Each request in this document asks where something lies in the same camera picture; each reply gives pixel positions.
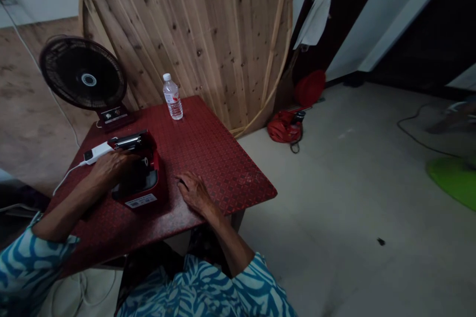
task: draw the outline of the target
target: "white charger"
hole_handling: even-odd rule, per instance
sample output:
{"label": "white charger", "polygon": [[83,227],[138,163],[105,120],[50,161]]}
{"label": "white charger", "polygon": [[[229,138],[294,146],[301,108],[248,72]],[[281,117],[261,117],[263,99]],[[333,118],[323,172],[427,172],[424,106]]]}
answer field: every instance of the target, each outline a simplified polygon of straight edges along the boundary
{"label": "white charger", "polygon": [[102,144],[86,151],[84,153],[84,162],[91,165],[95,163],[101,156],[104,156],[105,154],[111,151],[114,151],[114,149],[109,146],[107,141],[105,141]]}
{"label": "white charger", "polygon": [[114,149],[109,146],[108,142],[105,141],[103,142],[102,144],[96,146],[96,147],[93,147],[92,149],[86,151],[83,155],[84,157],[84,161],[81,162],[78,166],[75,166],[73,167],[71,170],[69,170],[66,175],[64,175],[63,179],[61,180],[61,182],[59,183],[59,185],[55,188],[55,190],[53,191],[53,196],[55,195],[56,191],[58,190],[58,188],[63,184],[64,180],[66,180],[66,178],[68,177],[69,173],[71,171],[73,171],[74,169],[78,168],[78,167],[81,167],[81,166],[84,166],[86,164],[88,165],[92,165],[93,163],[95,163],[101,156],[104,156],[105,154],[107,154],[108,152],[111,152],[111,151],[114,151]]}

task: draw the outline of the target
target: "white cloth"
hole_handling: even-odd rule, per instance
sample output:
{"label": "white cloth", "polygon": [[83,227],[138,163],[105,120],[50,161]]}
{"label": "white cloth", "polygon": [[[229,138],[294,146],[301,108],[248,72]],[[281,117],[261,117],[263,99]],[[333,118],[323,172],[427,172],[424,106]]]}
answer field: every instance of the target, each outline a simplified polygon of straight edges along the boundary
{"label": "white cloth", "polygon": [[293,50],[298,48],[300,44],[315,46],[319,42],[326,27],[330,8],[331,0],[314,0]]}

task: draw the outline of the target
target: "fan grille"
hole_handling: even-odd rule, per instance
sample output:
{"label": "fan grille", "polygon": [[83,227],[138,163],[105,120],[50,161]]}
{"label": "fan grille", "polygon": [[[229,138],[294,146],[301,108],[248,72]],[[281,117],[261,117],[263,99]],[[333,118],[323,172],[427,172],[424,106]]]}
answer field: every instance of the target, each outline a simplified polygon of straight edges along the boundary
{"label": "fan grille", "polygon": [[51,40],[40,54],[40,67],[53,92],[83,109],[115,106],[127,90],[114,56],[100,44],[81,37]]}

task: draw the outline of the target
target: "black fan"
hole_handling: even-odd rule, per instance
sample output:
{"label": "black fan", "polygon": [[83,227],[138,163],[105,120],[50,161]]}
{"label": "black fan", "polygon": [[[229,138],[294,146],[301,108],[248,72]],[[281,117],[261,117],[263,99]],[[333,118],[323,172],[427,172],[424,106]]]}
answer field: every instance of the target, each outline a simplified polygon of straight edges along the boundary
{"label": "black fan", "polygon": [[40,54],[43,77],[60,98],[94,110],[106,132],[134,121],[122,104],[127,81],[116,58],[100,44],[76,36],[50,40]]}

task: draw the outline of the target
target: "gray floor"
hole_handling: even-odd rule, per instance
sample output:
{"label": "gray floor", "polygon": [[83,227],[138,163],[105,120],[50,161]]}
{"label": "gray floor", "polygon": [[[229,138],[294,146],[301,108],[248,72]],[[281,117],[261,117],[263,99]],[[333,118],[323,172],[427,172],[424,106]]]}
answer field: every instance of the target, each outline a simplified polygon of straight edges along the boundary
{"label": "gray floor", "polygon": [[[433,98],[368,83],[324,96],[307,112],[298,155],[264,129],[239,140],[279,192],[246,211],[243,238],[265,255],[301,317],[475,316],[476,214],[426,175],[425,163],[441,155],[395,125]],[[472,128],[423,131],[448,103],[404,126],[440,150],[476,153]],[[186,240],[171,243],[181,250]],[[102,274],[90,284],[90,301],[111,285],[111,272]],[[119,280],[120,273],[104,303],[79,315],[112,316]],[[75,286],[66,285],[57,292],[59,316],[74,302]]]}

